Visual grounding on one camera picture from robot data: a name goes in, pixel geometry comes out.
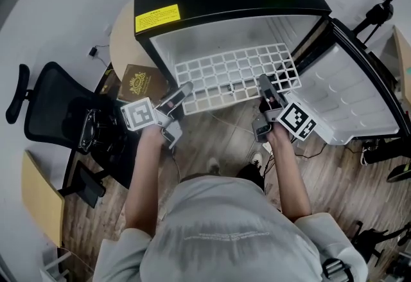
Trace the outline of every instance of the gold logo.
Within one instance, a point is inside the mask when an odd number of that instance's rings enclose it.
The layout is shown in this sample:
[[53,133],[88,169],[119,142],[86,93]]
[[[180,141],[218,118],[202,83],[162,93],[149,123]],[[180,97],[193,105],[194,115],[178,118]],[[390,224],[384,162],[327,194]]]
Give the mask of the gold logo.
[[130,80],[130,90],[132,93],[141,94],[141,90],[146,80],[146,73],[136,73]]

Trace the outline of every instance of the brown box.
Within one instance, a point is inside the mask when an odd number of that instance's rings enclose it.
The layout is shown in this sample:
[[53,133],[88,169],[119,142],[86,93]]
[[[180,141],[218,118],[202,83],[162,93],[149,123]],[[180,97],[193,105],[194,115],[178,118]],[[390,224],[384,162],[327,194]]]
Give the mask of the brown box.
[[117,98],[129,103],[149,97],[157,103],[167,93],[168,82],[155,67],[127,65]]

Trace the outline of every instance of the white grid shelf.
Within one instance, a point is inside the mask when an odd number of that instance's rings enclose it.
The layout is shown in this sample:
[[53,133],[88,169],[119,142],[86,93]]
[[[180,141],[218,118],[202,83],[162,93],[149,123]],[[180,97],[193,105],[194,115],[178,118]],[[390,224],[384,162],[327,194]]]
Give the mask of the white grid shelf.
[[301,87],[297,70],[285,44],[271,44],[175,65],[178,85],[193,82],[193,92],[183,103],[185,115],[215,110],[260,97],[258,77],[274,76],[281,93]]

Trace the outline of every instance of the round table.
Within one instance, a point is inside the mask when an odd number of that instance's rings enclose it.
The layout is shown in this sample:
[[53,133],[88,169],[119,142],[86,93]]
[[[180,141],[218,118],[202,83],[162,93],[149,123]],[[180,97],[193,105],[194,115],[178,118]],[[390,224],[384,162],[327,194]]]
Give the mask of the round table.
[[113,25],[110,36],[110,58],[118,78],[123,79],[127,65],[156,67],[134,37],[134,0],[128,2]]

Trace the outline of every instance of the black refrigerator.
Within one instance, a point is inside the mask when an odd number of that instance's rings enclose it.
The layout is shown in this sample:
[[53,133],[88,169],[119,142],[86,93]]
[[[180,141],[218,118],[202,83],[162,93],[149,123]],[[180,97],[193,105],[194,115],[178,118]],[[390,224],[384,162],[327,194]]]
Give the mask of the black refrigerator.
[[381,62],[330,13],[325,0],[134,0],[130,22],[172,87],[193,82],[185,115],[258,98],[265,73],[331,145],[408,136]]

